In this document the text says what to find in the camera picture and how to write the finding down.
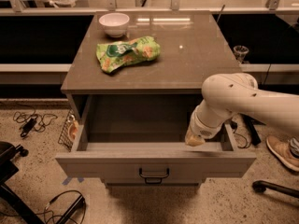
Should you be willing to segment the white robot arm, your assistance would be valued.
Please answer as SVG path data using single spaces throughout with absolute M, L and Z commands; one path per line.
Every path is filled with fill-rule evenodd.
M 234 114 L 244 114 L 299 137 L 299 96 L 258 89 L 246 73 L 217 74 L 202 84 L 203 101 L 192 112 L 185 143 L 196 147 L 214 138 Z

